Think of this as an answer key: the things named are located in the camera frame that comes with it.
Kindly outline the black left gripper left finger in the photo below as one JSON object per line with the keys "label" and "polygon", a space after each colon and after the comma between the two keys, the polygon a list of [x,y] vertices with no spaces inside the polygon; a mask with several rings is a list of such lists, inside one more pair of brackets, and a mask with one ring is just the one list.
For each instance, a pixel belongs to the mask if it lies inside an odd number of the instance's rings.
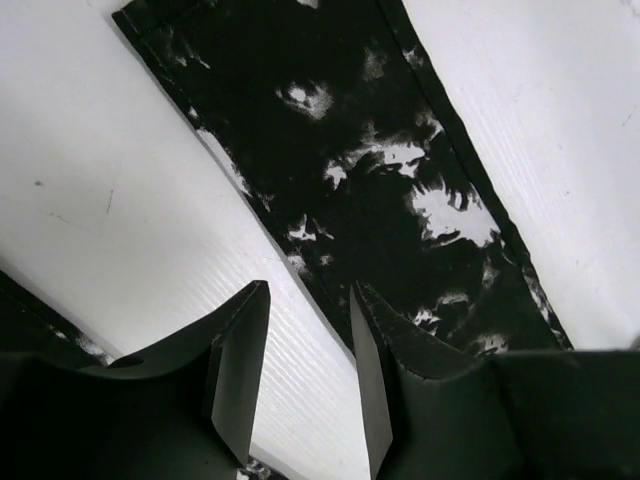
{"label": "black left gripper left finger", "polygon": [[270,291],[218,309],[108,366],[1,357],[5,479],[232,479],[247,464]]}

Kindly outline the black white patterned trousers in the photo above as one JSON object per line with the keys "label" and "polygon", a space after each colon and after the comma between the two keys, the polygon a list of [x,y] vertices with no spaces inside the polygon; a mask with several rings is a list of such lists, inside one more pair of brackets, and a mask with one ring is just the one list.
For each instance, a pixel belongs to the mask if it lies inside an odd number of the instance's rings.
{"label": "black white patterned trousers", "polygon": [[[52,68],[69,80],[85,78],[91,67],[62,66],[61,55],[48,49],[43,28],[21,18],[26,8],[24,1],[1,6],[1,199],[10,201],[18,190],[68,188],[74,211],[82,212],[82,201],[96,184],[116,184],[120,154],[109,146],[104,128],[67,122],[58,114],[44,122],[36,119],[36,104],[17,88],[19,70],[41,86]],[[316,188],[313,200],[319,208],[312,226],[337,226],[341,239],[336,249],[315,247],[290,258],[353,350],[351,289],[361,284],[378,292],[394,279],[385,259],[362,251],[356,234],[372,225],[372,215],[384,205],[395,207],[393,220],[412,225],[406,198],[429,187],[444,190],[459,174],[454,164],[438,172],[427,145],[403,135],[359,148],[343,145],[333,156],[316,155],[304,170],[302,184]]]}

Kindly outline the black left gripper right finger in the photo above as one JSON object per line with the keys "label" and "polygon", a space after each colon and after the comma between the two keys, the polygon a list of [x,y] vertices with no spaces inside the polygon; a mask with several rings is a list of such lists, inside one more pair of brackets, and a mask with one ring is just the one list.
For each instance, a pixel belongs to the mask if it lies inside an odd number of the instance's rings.
{"label": "black left gripper right finger", "polygon": [[639,355],[525,350],[472,357],[350,292],[374,479],[635,479]]}

